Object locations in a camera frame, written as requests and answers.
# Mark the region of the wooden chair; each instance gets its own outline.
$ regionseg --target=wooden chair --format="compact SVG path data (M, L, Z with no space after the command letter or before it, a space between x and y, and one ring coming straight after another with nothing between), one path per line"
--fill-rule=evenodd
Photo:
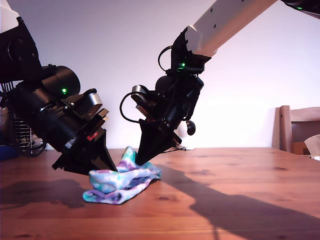
M280 150L308 155L304 141L317 134L320 134L320 107L296 110L280 107Z

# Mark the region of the black cable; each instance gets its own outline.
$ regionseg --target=black cable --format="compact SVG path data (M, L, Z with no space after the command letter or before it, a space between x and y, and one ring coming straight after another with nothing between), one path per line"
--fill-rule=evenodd
M192 149L186 149L185 147L182 147L182 148L177 148L177 149L174 149L174 150L170 150L170 151L164 151L162 152L162 154L168 154L168 153L172 153L172 152L175 152L175 151L179 151L179 150L182 150L182 151L190 151Z
M136 120L132 120L132 119L130 119L130 118L127 118L127 117L124 115L123 111L122 111L122 105L124 104L124 101L126 100L126 98L127 98L128 96L131 96L131 95L133 95L133 94L144 95L145 93L140 92L140 91L132 91L132 92L127 93L127 94L122 98L122 100L121 100L121 102L120 102L120 107L119 107L119 109L120 109L120 114L121 114L121 116L122 116L125 120L127 120L127 121L129 121L129 122L132 122L132 123L135 123L135 124L138 124L139 121L136 121Z
M162 66L161 66L161 63L160 63L160 58L161 58L161 55L162 54L164 54L166 51L168 51L169 49L172 49L172 45L171 46L167 46L165 49L163 49L161 52L160 52L160 54L159 54L159 56L158 56L158 64L159 64L159 66L160 66L160 68L163 70L163 71L166 71Z
M166 108L165 113L162 115L162 117L160 117L160 118L158 118L157 120L154 120L154 121L142 121L141 123L143 123L143 124L154 124L154 123L157 123L157 122L162 121L162 119L164 119L164 118L166 117L166 115L168 114L168 112L169 112L169 110L170 110L170 108L171 108L171 106L172 106L172 104L173 104L173 102L174 102L174 99L175 99L176 90L177 90L177 85L178 85L178 80L179 80L179 79L177 78L176 82L174 83L174 88L173 88L172 97L171 97L170 102L169 102L169 105L168 105L168 107ZM121 114L121 116L122 116L125 120L127 120L127 121L129 121L129 122L131 122L131 123L139 124L139 123L140 123L139 121L136 121L136 120L132 120L132 119L130 119L130 118L127 118L127 117L124 115L123 111L122 111L122 106L123 106L123 104L124 104L124 101L126 100L126 98L127 98L128 96L133 95L133 94L145 95L145 93L140 92L140 91L133 91L133 92L127 93L127 94L122 98L122 100L121 100L121 102L120 102L119 109L120 109L120 114Z

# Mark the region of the tie-dye sock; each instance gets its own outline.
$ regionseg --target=tie-dye sock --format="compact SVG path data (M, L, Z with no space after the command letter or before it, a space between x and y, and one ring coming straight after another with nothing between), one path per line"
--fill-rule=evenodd
M154 179L160 179L161 169L150 162L135 163L137 152L128 146L116 171L91 170L89 180L94 189L83 193L87 202L119 205L142 192Z

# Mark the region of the blue object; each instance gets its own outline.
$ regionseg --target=blue object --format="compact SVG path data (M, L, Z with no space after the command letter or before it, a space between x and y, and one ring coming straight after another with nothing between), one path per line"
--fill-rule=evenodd
M0 161L15 159L19 157L19 153L12 147L0 146Z

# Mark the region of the wooden table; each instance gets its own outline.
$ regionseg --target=wooden table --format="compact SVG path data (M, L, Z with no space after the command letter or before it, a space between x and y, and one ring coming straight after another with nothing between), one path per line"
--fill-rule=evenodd
M161 154L161 181L108 205L84 202L89 178L54 171L58 156L1 162L2 240L320 239L320 161L271 148Z

